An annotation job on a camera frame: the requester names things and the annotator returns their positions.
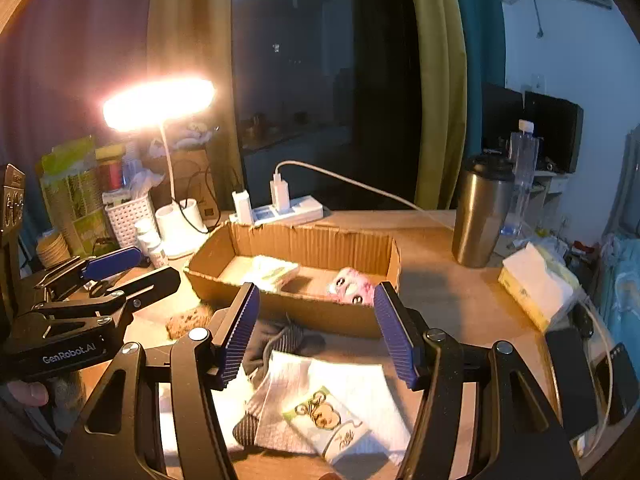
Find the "cardboard box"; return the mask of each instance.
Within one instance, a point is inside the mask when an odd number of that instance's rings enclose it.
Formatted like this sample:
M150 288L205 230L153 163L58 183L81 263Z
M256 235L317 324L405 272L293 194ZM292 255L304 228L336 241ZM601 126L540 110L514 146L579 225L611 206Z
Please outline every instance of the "cardboard box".
M398 290L400 253L392 237L322 226L260 227L226 222L217 227L184 269L193 290L215 308L231 304L251 257L258 254L300 264L300 273L281 292L260 292L260 317L322 332L380 338L373 307L334 303L327 285L343 267L353 267L378 284Z
M172 152L171 162L174 165L174 184L176 200L184 200L187 194L198 202L198 209L202 220L216 220L218 208L211 197L205 178L209 183L211 192L215 193L210 174L205 175L209 167L209 159L205 150L178 150ZM154 173L163 174L164 180L160 186L151 189L151 201L157 209L171 202L171 189L169 187L169 174L166 165L166 157L145 157L142 165Z

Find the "dark window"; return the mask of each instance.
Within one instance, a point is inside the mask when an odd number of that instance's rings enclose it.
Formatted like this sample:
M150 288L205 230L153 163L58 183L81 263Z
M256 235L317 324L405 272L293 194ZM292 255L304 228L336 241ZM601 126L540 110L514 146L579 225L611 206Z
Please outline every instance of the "dark window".
M413 201L420 73L412 0L232 0L238 137L252 205L295 159ZM398 204L285 168L292 197L332 209Z

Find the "white basket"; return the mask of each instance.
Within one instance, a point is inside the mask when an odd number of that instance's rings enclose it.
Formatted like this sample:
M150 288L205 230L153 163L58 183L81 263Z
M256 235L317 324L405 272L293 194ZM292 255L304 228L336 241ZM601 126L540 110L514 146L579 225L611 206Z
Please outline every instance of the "white basket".
M109 222L121 248L136 244L136 228L134 224L143 218L149 218L154 225L154 206L149 195L125 202L114 207L105 207Z

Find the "hand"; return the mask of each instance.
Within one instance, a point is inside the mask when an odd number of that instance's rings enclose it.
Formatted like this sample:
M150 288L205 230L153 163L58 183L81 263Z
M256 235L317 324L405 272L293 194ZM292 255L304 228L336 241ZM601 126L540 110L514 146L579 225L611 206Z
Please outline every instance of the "hand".
M49 402L49 392L42 383L24 383L22 381L11 381L7 383L7 388L14 396L15 400L25 406L38 408Z

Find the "pink tissue pack with cartoon face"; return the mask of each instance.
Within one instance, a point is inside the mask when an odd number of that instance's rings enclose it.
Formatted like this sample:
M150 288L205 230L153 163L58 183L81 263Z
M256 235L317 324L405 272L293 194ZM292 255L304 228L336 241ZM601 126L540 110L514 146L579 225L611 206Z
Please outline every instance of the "pink tissue pack with cartoon face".
M327 295L339 303L359 303L373 306L373 284L351 267L345 267L327 287Z

